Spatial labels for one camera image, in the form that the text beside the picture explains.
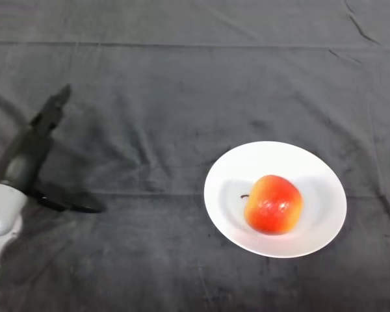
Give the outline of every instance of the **table surface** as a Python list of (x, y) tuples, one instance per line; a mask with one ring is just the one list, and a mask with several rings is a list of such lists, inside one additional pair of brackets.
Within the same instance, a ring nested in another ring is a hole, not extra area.
[[(0, 155), (66, 83), (40, 177), (107, 211), (26, 207), (0, 311), (390, 311), (390, 0), (1, 0)], [(210, 221), (211, 165), (258, 140), (339, 176), (327, 247), (261, 257)]]

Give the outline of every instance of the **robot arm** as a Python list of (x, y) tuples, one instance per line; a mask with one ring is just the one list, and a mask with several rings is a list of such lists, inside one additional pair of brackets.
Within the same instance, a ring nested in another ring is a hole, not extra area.
[(71, 94), (69, 85), (51, 96), (42, 110), (32, 119), (6, 150), (0, 161), (0, 255), (5, 246), (16, 239), (22, 228), (21, 210), (28, 196), (42, 205), (58, 211), (66, 209), (98, 213), (89, 207), (61, 204), (48, 200), (34, 184), (40, 168), (51, 149), (51, 133), (62, 119), (63, 106)]

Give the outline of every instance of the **apple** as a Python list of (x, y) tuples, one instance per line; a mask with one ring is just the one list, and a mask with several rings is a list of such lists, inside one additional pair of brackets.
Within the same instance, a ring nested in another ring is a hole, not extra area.
[(302, 195), (291, 182), (276, 175), (265, 175), (254, 184), (244, 217), (257, 231), (286, 233), (298, 222), (303, 205)]

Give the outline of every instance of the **white plate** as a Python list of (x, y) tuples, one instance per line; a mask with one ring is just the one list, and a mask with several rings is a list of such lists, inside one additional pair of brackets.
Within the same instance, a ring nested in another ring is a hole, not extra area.
[[(265, 235), (244, 219), (253, 184), (274, 174), (293, 183), (304, 208), (297, 225), (282, 235)], [(344, 224), (344, 188), (331, 168), (312, 153), (281, 142), (254, 142), (225, 153), (208, 173), (205, 204), (214, 225), (235, 244), (269, 257), (300, 257), (315, 252), (338, 234)]]

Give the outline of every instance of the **gray cloth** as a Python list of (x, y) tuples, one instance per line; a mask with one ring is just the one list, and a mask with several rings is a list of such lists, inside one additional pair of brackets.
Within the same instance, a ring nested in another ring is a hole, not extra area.
[[(0, 1), (0, 154), (68, 82), (40, 176), (107, 212), (32, 202), (0, 312), (390, 311), (390, 0)], [(327, 247), (270, 259), (210, 221), (208, 170), (257, 140), (339, 176)]]

